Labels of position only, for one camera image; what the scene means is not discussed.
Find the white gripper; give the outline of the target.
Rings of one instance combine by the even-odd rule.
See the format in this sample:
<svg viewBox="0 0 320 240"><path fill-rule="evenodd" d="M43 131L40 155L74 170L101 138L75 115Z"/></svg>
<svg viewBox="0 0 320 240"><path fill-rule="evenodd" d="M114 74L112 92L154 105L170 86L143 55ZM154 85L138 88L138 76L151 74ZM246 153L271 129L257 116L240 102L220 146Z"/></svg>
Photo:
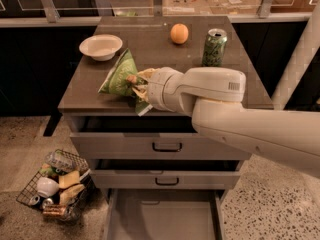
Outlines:
<svg viewBox="0 0 320 240"><path fill-rule="evenodd" d="M137 73L139 81L148 81L148 86L133 85L132 90L143 101L149 102L155 109L181 112L177 86L184 74L169 67L148 68Z"/></svg>

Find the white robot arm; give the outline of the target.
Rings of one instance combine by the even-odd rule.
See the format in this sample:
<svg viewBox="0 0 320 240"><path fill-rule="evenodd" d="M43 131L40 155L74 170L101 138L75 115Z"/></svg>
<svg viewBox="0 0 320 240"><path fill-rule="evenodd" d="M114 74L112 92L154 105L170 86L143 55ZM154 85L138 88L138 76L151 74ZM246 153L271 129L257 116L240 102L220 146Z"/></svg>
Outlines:
<svg viewBox="0 0 320 240"><path fill-rule="evenodd" d="M155 38L149 57L163 65L151 76L147 99L158 110L192 118L202 136L254 153L314 177L320 174L320 115L275 110L230 20L226 16L163 16L148 24L184 23L189 41L182 48ZM226 32L220 67L201 65L205 35Z"/></svg>

